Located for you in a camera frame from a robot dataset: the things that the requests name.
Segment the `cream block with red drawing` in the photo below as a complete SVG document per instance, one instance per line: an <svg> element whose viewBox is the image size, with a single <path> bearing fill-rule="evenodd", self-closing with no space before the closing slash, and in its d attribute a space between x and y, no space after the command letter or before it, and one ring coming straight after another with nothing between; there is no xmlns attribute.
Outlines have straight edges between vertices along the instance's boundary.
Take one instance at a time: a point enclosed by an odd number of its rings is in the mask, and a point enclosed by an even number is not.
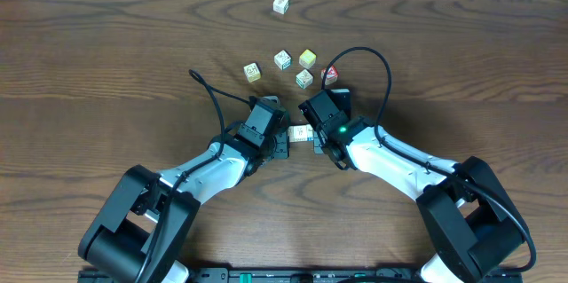
<svg viewBox="0 0 568 283"><path fill-rule="evenodd" d="M288 138L291 143L313 141L313 129L310 124L290 126Z"/></svg>

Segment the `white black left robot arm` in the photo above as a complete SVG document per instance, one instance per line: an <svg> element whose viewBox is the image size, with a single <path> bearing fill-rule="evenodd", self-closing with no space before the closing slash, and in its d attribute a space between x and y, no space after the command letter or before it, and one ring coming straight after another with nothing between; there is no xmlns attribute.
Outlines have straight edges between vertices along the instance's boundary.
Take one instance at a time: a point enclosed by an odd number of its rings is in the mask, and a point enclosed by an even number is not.
<svg viewBox="0 0 568 283"><path fill-rule="evenodd" d="M128 169L83 235L78 255L117 282L161 282L206 201L278 156L284 117L249 117L172 169Z"/></svg>

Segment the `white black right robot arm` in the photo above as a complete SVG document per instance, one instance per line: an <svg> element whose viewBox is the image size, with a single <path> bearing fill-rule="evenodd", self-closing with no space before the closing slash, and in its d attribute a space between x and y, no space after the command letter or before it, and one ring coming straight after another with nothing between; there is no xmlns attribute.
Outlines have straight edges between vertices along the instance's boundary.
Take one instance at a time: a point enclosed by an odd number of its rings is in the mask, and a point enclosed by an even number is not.
<svg viewBox="0 0 568 283"><path fill-rule="evenodd" d="M529 248L527 264L505 272L520 274L536 264L528 226L486 162L431 156L343 111L310 124L339 168L379 177L416 203L436 250L419 271L422 280L480 282L522 244Z"/></svg>

